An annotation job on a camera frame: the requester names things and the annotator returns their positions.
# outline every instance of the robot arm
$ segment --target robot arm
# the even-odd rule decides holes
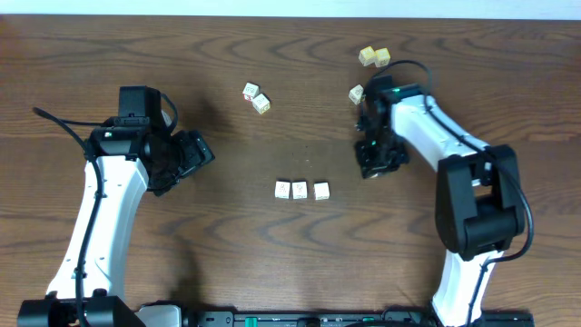
[[[103,183],[106,197],[99,206],[85,258],[84,297],[90,298],[100,292],[116,295],[124,300],[123,278],[127,248],[135,213],[147,190],[149,175],[140,159],[127,161],[123,155],[101,156],[97,158],[97,163],[103,180],[106,181]],[[85,166],[84,173],[83,202],[73,236],[63,263],[46,292],[47,295],[55,295],[57,299],[75,297],[75,268],[96,190],[94,169],[90,163]]]
[[[424,99],[416,84],[394,87],[391,76],[382,76],[371,80],[365,94],[367,110],[362,111],[357,127],[366,132],[366,140],[356,144],[363,177],[393,172],[406,164],[404,141],[438,173],[436,222],[447,250],[440,286],[431,303],[443,325],[463,326],[482,265],[502,256],[512,238],[523,232],[524,218],[504,177],[441,123],[477,149],[495,154],[517,177],[515,154],[507,146],[489,148],[468,134],[440,110],[433,97]],[[492,186],[492,193],[477,198],[473,187],[478,185]],[[490,264],[483,272],[472,322],[481,316],[480,304],[493,267]]]
[[[19,326],[68,326],[77,317],[80,319],[78,301],[82,301],[85,319],[92,326],[112,322],[144,326],[123,303],[127,249],[139,202],[146,191],[160,196],[214,159],[198,132],[172,135],[177,113],[173,122],[168,122],[161,109],[162,97],[173,107],[165,95],[152,88],[122,87],[118,116],[95,128],[84,142],[89,162],[85,166],[83,202],[69,248],[45,299],[23,302]],[[82,280],[76,281],[81,244],[98,204],[93,158],[103,189],[84,257]],[[81,283],[83,293],[78,293],[75,282]],[[175,306],[156,309],[176,311]],[[170,316],[181,319],[180,314]],[[171,320],[166,322],[166,326],[178,326]]]

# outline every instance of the cube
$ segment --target cube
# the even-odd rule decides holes
[[[315,200],[329,199],[329,183],[315,184]]]
[[[271,109],[271,102],[264,94],[261,94],[252,100],[252,106],[259,114],[264,114],[264,112]]]
[[[244,86],[244,91],[242,91],[242,94],[244,94],[244,100],[252,101],[252,99],[258,95],[258,89],[258,85],[247,83],[246,86]]]
[[[295,182],[292,184],[293,199],[306,199],[307,195],[309,195],[307,190],[307,182]]]
[[[391,59],[391,56],[389,55],[388,48],[379,49],[375,52],[376,67],[383,67],[384,65],[388,65],[389,59]]]
[[[361,102],[361,98],[363,97],[363,86],[357,85],[349,91],[349,99],[357,105]]]
[[[291,192],[291,183],[289,182],[277,182],[276,188],[274,189],[274,196],[280,199],[288,199],[289,193]]]
[[[364,66],[373,64],[375,62],[375,51],[368,46],[359,52],[359,60]]]

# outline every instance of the block with letter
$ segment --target block with letter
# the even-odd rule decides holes
[[[274,196],[280,199],[288,199],[291,192],[291,183],[277,182],[274,189]]]
[[[391,55],[389,55],[388,48],[379,49],[375,52],[376,67],[383,67],[385,65],[388,65],[389,59],[391,59]]]
[[[259,92],[258,85],[247,83],[246,86],[244,86],[244,91],[242,91],[242,94],[244,95],[244,100],[252,101],[252,99],[254,99],[256,95],[258,95],[258,92]]]
[[[373,64],[375,62],[375,51],[372,47],[368,46],[359,52],[359,60],[365,66]]]
[[[361,102],[361,98],[363,97],[363,86],[357,85],[349,91],[349,99],[357,105]]]
[[[306,199],[307,195],[309,195],[307,190],[307,182],[295,182],[292,184],[293,199]]]
[[[254,109],[256,109],[259,114],[264,114],[264,112],[271,109],[271,102],[266,98],[266,96],[264,96],[264,94],[260,94],[252,100],[252,106],[254,106]]]
[[[315,184],[315,200],[329,199],[329,183]]]

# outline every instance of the white wall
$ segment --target white wall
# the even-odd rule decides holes
[[[581,0],[0,0],[3,14],[581,19]]]

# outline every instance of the small cube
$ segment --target small cube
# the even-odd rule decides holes
[[[329,183],[315,184],[315,200],[329,199]]]
[[[288,199],[289,193],[291,192],[291,183],[289,182],[277,182],[276,188],[274,189],[274,196],[280,199]]]
[[[357,105],[361,102],[361,98],[363,97],[363,86],[357,85],[349,91],[349,99]]]
[[[264,112],[271,109],[271,102],[266,98],[266,96],[264,96],[264,94],[261,94],[252,100],[252,106],[254,106],[254,109],[256,109],[259,114],[264,114]]]
[[[375,51],[372,47],[368,46],[359,52],[359,60],[365,66],[373,64],[375,62]]]
[[[296,182],[292,184],[292,198],[295,200],[306,199],[308,195],[307,192],[307,182]]]
[[[244,91],[242,91],[242,94],[244,94],[244,100],[252,101],[252,99],[258,95],[258,89],[258,85],[247,83],[244,87]]]
[[[379,49],[375,52],[376,67],[383,67],[384,65],[388,65],[389,59],[391,59],[391,56],[389,55],[388,48]]]

